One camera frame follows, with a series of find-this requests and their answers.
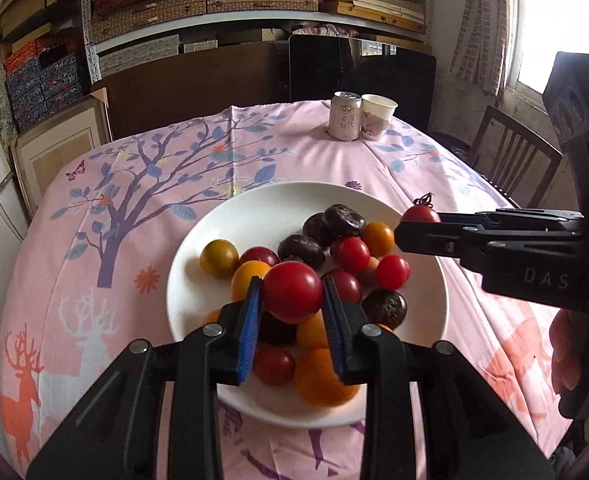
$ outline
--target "wall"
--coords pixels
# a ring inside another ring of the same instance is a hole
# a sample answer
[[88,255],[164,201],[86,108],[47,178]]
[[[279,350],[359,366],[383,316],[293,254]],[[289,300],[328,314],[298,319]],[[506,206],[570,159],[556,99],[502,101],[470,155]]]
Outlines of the wall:
[[[465,1],[433,0],[430,43],[436,57],[436,82],[429,130],[444,132],[472,144],[485,108],[495,105],[496,98],[485,95],[481,89],[450,73],[450,63],[459,37]],[[553,146],[559,146],[547,114],[519,96],[506,92],[504,101],[498,104],[498,108],[535,131]],[[489,169],[488,164],[491,163],[491,156],[498,148],[501,132],[502,130],[497,130],[496,133],[489,133],[487,144],[481,152],[480,170]],[[545,160],[541,157],[533,161],[532,169],[526,173],[521,185],[514,191],[513,198],[517,203],[527,202],[545,170]],[[578,208],[574,183],[565,158],[543,197],[541,207],[570,210]]]

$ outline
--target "person's hand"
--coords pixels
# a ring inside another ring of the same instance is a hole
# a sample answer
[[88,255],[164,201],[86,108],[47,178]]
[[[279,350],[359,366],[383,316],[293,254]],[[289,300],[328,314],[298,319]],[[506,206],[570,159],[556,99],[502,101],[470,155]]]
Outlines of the person's hand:
[[573,390],[581,377],[581,365],[571,356],[574,334],[568,311],[559,310],[549,327],[549,341],[552,343],[552,389],[556,394]]

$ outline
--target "tomato stem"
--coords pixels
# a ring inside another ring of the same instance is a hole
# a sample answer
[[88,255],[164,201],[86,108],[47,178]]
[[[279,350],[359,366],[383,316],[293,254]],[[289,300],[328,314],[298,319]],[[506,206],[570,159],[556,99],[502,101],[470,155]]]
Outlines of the tomato stem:
[[432,193],[427,192],[420,198],[415,198],[412,202],[414,205],[427,205],[428,207],[433,207],[432,205]]

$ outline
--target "paper cup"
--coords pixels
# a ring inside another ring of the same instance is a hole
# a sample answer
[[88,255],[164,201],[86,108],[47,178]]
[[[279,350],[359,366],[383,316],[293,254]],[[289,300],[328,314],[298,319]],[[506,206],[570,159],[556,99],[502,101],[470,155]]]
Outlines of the paper cup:
[[375,94],[364,94],[361,107],[361,136],[380,140],[388,130],[389,121],[398,104],[392,99]]

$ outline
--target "screw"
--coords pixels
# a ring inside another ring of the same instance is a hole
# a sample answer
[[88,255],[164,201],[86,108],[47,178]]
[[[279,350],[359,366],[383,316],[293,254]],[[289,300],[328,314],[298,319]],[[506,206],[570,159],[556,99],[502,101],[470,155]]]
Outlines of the screw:
[[223,327],[218,323],[208,323],[204,326],[204,334],[208,337],[214,337],[223,333]]
[[443,355],[450,355],[454,352],[454,346],[449,341],[437,341],[434,348]]
[[373,323],[368,323],[367,325],[363,325],[361,327],[361,332],[363,332],[364,335],[376,337],[381,335],[381,327]]
[[143,354],[148,351],[150,343],[148,343],[145,339],[135,339],[132,341],[128,349],[133,354]]

